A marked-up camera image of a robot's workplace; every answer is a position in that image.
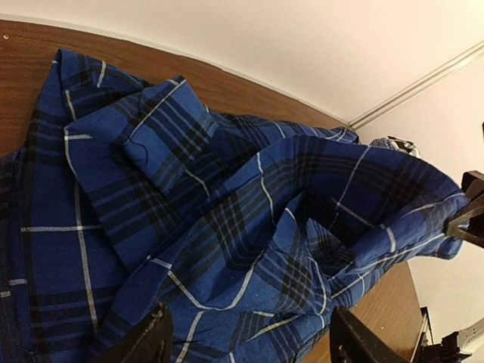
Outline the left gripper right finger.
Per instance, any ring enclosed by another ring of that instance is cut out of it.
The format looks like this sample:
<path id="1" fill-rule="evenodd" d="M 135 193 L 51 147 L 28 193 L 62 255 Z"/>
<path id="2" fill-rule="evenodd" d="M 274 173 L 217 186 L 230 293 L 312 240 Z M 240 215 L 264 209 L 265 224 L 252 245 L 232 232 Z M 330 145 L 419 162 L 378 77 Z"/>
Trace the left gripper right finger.
<path id="1" fill-rule="evenodd" d="M 329 337 L 331 362 L 408 362 L 342 306 L 332 311 Z"/>

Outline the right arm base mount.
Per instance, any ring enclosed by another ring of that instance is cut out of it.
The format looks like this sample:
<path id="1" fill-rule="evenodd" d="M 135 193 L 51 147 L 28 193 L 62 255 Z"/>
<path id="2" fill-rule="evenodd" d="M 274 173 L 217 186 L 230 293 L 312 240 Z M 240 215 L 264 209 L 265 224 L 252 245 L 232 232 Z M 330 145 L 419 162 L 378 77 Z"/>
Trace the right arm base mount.
<path id="1" fill-rule="evenodd" d="M 423 321 L 414 362 L 463 362 L 483 347 L 483 319 L 434 343 L 428 308 L 420 312 Z"/>

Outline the small blue gingham shirt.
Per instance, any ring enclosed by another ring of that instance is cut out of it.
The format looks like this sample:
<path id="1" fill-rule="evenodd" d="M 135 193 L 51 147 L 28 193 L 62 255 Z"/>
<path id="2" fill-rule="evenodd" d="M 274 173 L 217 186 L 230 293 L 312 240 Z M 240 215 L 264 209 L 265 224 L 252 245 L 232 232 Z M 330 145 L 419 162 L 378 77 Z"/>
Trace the small blue gingham shirt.
<path id="1" fill-rule="evenodd" d="M 391 138 L 377 138 L 374 139 L 371 143 L 370 146 L 372 147 L 380 147 L 380 148 L 385 148 L 385 149 L 390 149 L 390 150 L 398 150 L 399 146 L 395 141 Z"/>

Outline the blue plaid long sleeve shirt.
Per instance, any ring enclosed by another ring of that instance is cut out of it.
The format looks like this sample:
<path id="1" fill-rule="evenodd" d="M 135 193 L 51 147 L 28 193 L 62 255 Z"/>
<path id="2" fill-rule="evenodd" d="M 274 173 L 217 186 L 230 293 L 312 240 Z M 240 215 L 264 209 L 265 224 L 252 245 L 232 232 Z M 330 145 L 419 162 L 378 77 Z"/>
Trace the blue plaid long sleeve shirt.
<path id="1" fill-rule="evenodd" d="M 1 360 L 105 361 L 160 310 L 172 362 L 298 362 L 395 264 L 454 258 L 468 200 L 392 148 L 217 113 L 59 50 L 1 160 Z"/>

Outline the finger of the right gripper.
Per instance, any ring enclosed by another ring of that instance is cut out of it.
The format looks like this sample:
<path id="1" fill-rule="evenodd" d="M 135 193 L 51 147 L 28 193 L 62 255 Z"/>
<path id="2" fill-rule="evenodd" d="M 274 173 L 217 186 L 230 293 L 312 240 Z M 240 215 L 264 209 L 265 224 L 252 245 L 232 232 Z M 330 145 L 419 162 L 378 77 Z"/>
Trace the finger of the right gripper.
<path id="1" fill-rule="evenodd" d="M 445 233 L 483 248 L 483 174 L 465 172 L 461 190 L 469 203 L 448 221 Z"/>

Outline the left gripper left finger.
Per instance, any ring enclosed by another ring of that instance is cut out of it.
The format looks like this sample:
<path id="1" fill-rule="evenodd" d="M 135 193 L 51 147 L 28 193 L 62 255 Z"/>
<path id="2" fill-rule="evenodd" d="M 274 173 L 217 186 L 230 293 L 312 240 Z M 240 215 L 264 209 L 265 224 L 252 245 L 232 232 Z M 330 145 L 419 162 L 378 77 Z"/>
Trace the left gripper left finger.
<path id="1" fill-rule="evenodd" d="M 159 302 L 125 337 L 94 359 L 94 362 L 171 362 L 173 319 L 169 308 Z"/>

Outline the black white checked shirt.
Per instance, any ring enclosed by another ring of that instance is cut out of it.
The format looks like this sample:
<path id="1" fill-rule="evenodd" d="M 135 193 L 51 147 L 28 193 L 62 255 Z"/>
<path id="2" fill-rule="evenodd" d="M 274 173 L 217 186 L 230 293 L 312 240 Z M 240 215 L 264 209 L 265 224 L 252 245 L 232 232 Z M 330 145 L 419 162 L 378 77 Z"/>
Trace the black white checked shirt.
<path id="1" fill-rule="evenodd" d="M 386 139 L 392 149 L 420 158 L 420 151 L 412 141 L 406 141 L 392 136 L 388 136 Z"/>

